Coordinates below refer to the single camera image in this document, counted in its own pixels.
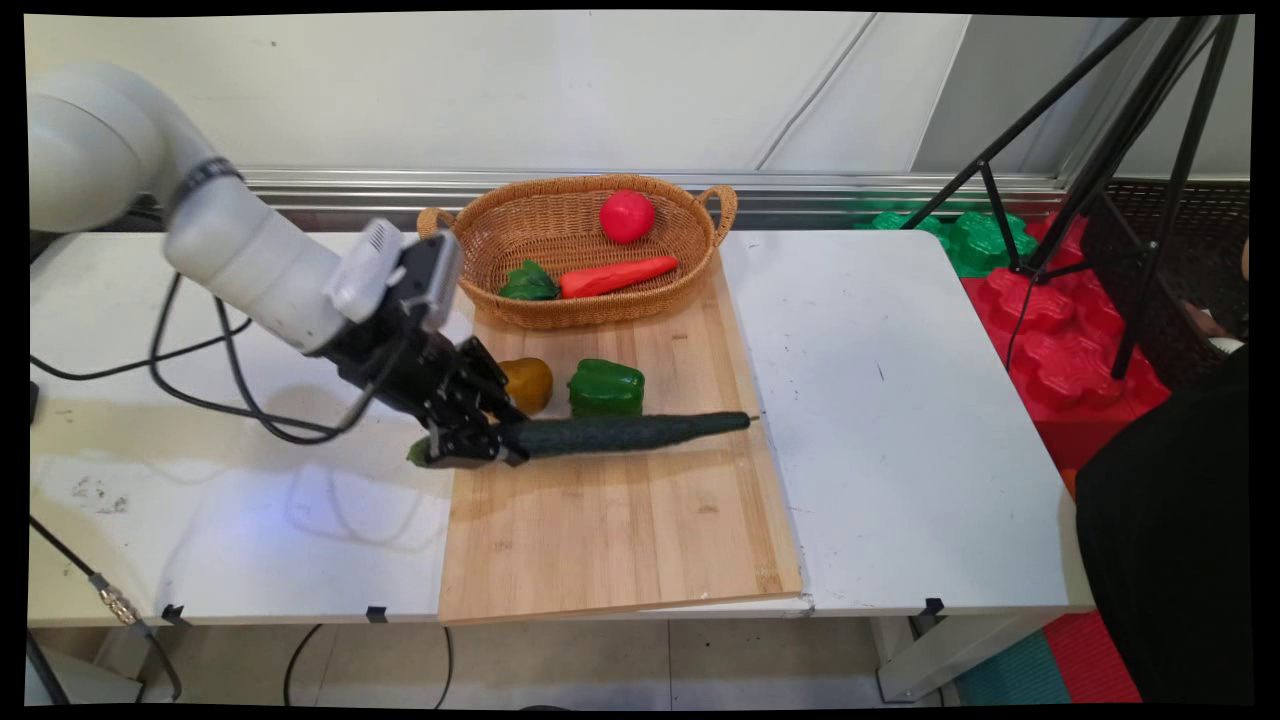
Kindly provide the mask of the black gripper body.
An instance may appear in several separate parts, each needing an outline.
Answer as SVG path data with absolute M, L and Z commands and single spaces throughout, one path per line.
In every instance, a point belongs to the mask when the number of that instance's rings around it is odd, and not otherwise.
M 374 404 L 424 427 L 479 424 L 479 340 L 456 343 L 428 328 L 421 305 L 349 323 L 323 347 L 323 359 L 360 392 L 342 427 L 362 420 Z

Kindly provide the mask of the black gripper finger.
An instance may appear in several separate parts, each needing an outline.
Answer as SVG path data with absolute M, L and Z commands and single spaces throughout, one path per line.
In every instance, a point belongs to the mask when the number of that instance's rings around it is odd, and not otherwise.
M 497 423 L 515 424 L 529 419 L 507 392 L 507 375 L 477 337 L 457 343 L 454 351 L 454 389 L 472 398 L 479 410 Z
M 466 421 L 443 427 L 428 421 L 426 434 L 410 446 L 410 462 L 426 469 L 477 469 L 494 462 L 516 468 L 530 460 L 516 442 L 522 423 Z

